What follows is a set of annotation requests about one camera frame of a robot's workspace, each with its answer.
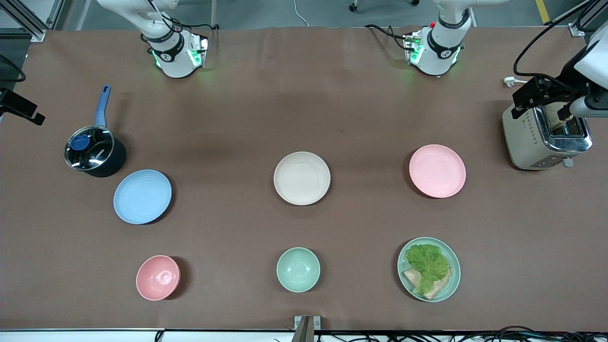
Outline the pink plate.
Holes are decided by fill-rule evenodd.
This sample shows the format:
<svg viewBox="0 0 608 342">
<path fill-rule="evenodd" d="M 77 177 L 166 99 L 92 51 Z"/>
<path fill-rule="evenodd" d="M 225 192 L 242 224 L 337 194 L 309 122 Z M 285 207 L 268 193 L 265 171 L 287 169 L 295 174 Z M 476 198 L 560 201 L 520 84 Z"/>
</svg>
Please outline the pink plate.
<svg viewBox="0 0 608 342">
<path fill-rule="evenodd" d="M 454 150 L 439 144 L 417 149 L 410 158 L 408 171 L 416 188 L 436 199 L 456 195 L 466 181 L 462 158 Z"/>
</svg>

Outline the blue plate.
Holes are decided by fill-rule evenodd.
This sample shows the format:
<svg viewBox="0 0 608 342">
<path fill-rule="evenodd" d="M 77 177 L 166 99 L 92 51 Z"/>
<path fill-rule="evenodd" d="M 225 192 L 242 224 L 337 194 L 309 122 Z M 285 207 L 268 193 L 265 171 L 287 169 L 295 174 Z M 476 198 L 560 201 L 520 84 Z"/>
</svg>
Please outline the blue plate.
<svg viewBox="0 0 608 342">
<path fill-rule="evenodd" d="M 143 225 L 161 217 L 171 203 L 173 189 L 169 178 L 155 170 L 140 170 L 125 177 L 117 186 L 113 206 L 126 223 Z"/>
</svg>

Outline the toast slice in toaster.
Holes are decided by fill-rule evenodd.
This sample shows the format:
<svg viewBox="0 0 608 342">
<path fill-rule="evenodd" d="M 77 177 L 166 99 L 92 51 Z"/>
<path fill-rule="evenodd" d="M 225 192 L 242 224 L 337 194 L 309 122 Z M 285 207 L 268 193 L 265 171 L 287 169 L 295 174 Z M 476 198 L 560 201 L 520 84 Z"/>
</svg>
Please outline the toast slice in toaster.
<svg viewBox="0 0 608 342">
<path fill-rule="evenodd" d="M 560 121 L 558 119 L 558 110 L 560 110 L 567 102 L 554 102 L 543 106 L 546 116 L 547 126 L 553 132 L 564 126 L 568 121 Z"/>
</svg>

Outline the silver toaster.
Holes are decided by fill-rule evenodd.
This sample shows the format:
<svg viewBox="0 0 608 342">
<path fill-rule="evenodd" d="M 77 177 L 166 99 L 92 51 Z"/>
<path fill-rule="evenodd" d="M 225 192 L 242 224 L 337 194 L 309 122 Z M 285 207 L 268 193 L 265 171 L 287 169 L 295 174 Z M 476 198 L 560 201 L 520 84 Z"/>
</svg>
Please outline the silver toaster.
<svg viewBox="0 0 608 342">
<path fill-rule="evenodd" d="M 504 138 L 515 167 L 541 171 L 556 165 L 573 167 L 573 159 L 591 149 L 586 119 L 569 120 L 553 132 L 547 126 L 543 106 L 529 109 L 519 119 L 511 117 L 511 105 L 502 115 Z"/>
</svg>

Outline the glass lid with blue knob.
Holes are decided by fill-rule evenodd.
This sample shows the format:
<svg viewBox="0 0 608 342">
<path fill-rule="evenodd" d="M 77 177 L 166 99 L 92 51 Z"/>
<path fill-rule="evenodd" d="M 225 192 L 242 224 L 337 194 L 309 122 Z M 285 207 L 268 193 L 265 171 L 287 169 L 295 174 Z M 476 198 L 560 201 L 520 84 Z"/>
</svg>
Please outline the glass lid with blue knob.
<svg viewBox="0 0 608 342">
<path fill-rule="evenodd" d="M 104 126 L 80 128 L 65 144 L 64 160 L 76 171 L 92 171 L 102 166 L 114 149 L 114 135 Z"/>
</svg>

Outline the green lettuce leaf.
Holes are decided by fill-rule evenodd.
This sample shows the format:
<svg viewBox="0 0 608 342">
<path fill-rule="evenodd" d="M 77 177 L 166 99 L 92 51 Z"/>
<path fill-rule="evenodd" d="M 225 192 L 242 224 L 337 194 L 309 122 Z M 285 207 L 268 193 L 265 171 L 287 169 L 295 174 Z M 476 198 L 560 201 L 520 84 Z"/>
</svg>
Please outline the green lettuce leaf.
<svg viewBox="0 0 608 342">
<path fill-rule="evenodd" d="M 406 259 L 412 269 L 421 275 L 419 283 L 415 286 L 417 294 L 425 295 L 432 292 L 434 283 L 443 280 L 450 271 L 447 258 L 439 247 L 434 245 L 414 245 L 406 251 Z"/>
</svg>

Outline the green plate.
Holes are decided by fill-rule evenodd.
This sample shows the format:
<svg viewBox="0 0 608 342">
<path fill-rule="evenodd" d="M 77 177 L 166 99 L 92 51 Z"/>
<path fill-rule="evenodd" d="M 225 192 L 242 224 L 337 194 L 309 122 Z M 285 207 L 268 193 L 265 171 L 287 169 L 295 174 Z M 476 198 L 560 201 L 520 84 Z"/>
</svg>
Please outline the green plate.
<svg viewBox="0 0 608 342">
<path fill-rule="evenodd" d="M 441 290 L 434 297 L 434 299 L 432 299 L 430 301 L 425 300 L 420 295 L 414 295 L 413 294 L 413 285 L 403 275 L 404 271 L 412 268 L 412 266 L 409 264 L 408 260 L 406 259 L 406 251 L 408 251 L 408 249 L 414 245 L 423 245 L 423 244 L 429 244 L 429 245 L 434 245 L 434 246 L 439 247 L 441 253 L 447 258 L 450 268 L 452 269 L 452 275 L 449 278 L 449 281 L 447 282 L 447 285 L 445 286 L 445 288 L 443 288 L 443 290 Z M 451 249 L 451 247 L 449 247 L 447 244 L 445 244 L 445 242 L 442 242 L 441 240 L 439 240 L 437 238 L 432 238 L 432 237 L 419 237 L 419 238 L 415 238 L 415 239 L 412 239 L 409 242 L 407 242 L 404 245 L 404 247 L 402 247 L 401 251 L 398 253 L 397 273 L 398 273 L 398 278 L 401 281 L 402 286 L 404 286 L 404 288 L 406 289 L 408 294 L 413 296 L 415 299 L 423 301 L 423 302 L 438 303 L 438 302 L 448 299 L 449 297 L 451 297 L 454 294 L 454 292 L 456 292 L 456 290 L 458 289 L 459 283 L 460 283 L 462 270 L 460 267 L 459 260 L 456 256 L 456 253 L 454 253 L 454 251 Z"/>
</svg>

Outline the brown bread slice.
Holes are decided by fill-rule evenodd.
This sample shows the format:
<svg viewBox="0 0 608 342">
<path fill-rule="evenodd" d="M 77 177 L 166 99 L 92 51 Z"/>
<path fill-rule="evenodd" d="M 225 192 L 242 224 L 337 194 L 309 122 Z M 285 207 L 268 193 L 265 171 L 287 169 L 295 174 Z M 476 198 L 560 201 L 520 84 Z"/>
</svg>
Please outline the brown bread slice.
<svg viewBox="0 0 608 342">
<path fill-rule="evenodd" d="M 423 275 L 410 268 L 402 273 L 404 277 L 413 285 L 413 294 L 420 295 L 425 300 L 432 300 L 434 297 L 447 285 L 449 278 L 452 275 L 452 269 L 448 268 L 445 277 L 433 282 L 424 281 Z"/>
</svg>

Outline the pink bowl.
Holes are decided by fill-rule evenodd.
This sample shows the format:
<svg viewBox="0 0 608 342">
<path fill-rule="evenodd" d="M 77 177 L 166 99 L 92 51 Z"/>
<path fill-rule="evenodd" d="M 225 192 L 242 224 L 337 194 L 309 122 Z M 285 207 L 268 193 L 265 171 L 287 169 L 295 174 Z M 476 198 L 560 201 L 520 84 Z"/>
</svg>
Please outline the pink bowl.
<svg viewBox="0 0 608 342">
<path fill-rule="evenodd" d="M 178 288 L 181 270 L 170 256 L 152 256 L 141 264 L 135 277 L 138 293 L 148 301 L 160 301 Z"/>
</svg>

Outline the beige plate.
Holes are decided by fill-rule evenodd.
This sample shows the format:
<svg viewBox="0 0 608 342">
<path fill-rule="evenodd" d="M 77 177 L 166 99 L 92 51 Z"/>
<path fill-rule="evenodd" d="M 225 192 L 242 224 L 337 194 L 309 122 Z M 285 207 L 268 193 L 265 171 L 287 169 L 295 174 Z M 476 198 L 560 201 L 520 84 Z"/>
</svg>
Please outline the beige plate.
<svg viewBox="0 0 608 342">
<path fill-rule="evenodd" d="M 278 195 L 296 206 L 315 204 L 329 190 L 332 174 L 328 164 L 317 154 L 295 152 L 277 165 L 273 183 Z"/>
</svg>

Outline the green bowl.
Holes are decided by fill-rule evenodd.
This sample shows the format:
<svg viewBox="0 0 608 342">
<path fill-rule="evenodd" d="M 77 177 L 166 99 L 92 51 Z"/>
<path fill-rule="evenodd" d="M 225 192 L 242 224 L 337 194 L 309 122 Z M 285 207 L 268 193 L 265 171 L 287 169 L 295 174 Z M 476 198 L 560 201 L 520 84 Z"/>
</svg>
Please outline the green bowl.
<svg viewBox="0 0 608 342">
<path fill-rule="evenodd" d="M 313 251 L 292 247 L 285 251 L 276 264 L 276 277 L 289 292 L 301 294 L 315 287 L 321 277 L 321 262 Z"/>
</svg>

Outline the aluminium frame profile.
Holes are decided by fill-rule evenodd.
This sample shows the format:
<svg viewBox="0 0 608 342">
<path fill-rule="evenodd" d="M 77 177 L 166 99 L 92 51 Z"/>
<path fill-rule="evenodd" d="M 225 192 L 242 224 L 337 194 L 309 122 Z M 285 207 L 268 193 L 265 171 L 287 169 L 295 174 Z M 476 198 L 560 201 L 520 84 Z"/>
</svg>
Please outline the aluminium frame profile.
<svg viewBox="0 0 608 342">
<path fill-rule="evenodd" d="M 58 28 L 66 0 L 0 0 L 0 38 L 29 38 L 42 42 Z"/>
<path fill-rule="evenodd" d="M 553 19 L 545 26 L 567 25 L 574 37 L 591 36 L 608 26 L 608 0 L 575 0 L 576 5 Z"/>
</svg>

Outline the metal table edge bracket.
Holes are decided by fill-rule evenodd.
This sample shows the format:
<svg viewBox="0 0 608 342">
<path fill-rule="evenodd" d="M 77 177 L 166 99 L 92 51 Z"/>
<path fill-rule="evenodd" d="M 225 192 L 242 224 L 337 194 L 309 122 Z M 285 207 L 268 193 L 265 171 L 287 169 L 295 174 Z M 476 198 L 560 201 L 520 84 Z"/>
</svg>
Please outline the metal table edge bracket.
<svg viewBox="0 0 608 342">
<path fill-rule="evenodd" d="M 320 342 L 321 316 L 297 315 L 294 317 L 294 335 L 291 342 Z"/>
</svg>

